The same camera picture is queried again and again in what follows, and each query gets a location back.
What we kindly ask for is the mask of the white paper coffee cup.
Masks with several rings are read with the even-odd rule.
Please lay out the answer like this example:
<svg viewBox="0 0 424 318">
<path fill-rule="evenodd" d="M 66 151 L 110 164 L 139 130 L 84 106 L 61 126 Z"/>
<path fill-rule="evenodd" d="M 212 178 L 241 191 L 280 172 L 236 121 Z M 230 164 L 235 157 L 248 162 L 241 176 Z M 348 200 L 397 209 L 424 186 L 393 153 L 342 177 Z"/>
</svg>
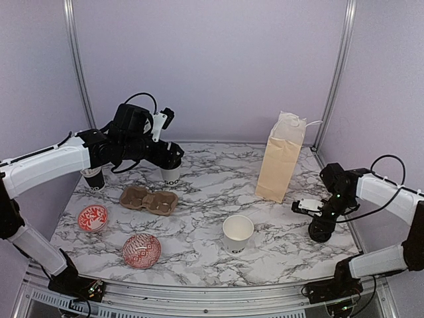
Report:
<svg viewBox="0 0 424 318">
<path fill-rule="evenodd" d="M 179 184 L 180 182 L 180 167 L 179 166 L 172 169 L 161 168 L 160 173 L 161 173 L 165 186 L 175 187 Z"/>
</svg>

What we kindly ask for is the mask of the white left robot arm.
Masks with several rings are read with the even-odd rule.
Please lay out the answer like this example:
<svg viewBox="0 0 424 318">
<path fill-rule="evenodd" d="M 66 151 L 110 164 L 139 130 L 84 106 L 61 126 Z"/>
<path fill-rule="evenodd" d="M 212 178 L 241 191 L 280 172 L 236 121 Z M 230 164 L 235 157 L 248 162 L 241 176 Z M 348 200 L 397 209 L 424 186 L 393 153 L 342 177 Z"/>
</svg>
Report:
<svg viewBox="0 0 424 318">
<path fill-rule="evenodd" d="M 165 170 L 178 168 L 184 151 L 175 142 L 160 140 L 160 133 L 173 118 L 174 112 L 169 108 L 152 114 L 142 107 L 123 103 L 113 120 L 102 129 L 70 134 L 59 144 L 2 161 L 1 238 L 58 277 L 59 286 L 68 294 L 79 294 L 84 287 L 83 279 L 72 261 L 24 220 L 16 198 L 61 176 L 106 164 L 118 168 L 125 160 L 132 160 L 135 165 L 146 160 Z"/>
</svg>

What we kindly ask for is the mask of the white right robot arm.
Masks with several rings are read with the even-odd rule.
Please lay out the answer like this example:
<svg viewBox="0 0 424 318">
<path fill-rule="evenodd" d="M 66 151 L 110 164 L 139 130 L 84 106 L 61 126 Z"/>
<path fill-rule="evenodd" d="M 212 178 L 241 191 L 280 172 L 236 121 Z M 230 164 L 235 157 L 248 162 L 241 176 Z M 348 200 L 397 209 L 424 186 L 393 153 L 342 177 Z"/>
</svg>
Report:
<svg viewBox="0 0 424 318">
<path fill-rule="evenodd" d="M 388 211 L 409 226 L 407 238 L 368 254 L 347 258 L 337 263 L 328 291 L 335 297 L 343 296 L 354 281 L 365 276 L 397 274 L 403 271 L 423 270 L 423 194 L 407 189 L 377 175 L 371 169 L 344 170 L 340 164 L 327 164 L 320 173 L 328 199 L 301 199 L 292 205 L 293 211 L 304 212 L 312 218 L 309 236 L 315 242 L 327 242 L 340 217 L 357 211 L 363 200 L 377 209 L 362 214 L 363 217 Z"/>
</svg>

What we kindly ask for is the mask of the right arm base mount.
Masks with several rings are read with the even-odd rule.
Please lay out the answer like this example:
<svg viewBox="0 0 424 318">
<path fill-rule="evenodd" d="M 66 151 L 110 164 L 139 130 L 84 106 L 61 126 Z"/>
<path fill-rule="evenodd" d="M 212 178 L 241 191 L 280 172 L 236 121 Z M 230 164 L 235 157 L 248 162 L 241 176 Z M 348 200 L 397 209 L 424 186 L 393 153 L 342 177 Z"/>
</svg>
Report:
<svg viewBox="0 0 424 318">
<path fill-rule="evenodd" d="M 362 292 L 363 287 L 360 280 L 353 278 L 331 278 L 310 282 L 305 284 L 301 290 L 302 295 L 308 298 L 310 304 L 350 297 Z"/>
</svg>

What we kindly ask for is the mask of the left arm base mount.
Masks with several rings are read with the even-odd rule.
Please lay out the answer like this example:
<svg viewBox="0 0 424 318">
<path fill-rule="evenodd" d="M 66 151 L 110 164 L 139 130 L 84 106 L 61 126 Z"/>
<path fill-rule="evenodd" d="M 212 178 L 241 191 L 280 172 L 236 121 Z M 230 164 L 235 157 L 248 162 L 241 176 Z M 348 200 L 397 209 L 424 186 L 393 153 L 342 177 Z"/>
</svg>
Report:
<svg viewBox="0 0 424 318">
<path fill-rule="evenodd" d="M 105 287 L 103 280 L 80 276 L 54 276 L 48 284 L 50 291 L 94 302 L 102 301 Z"/>
</svg>

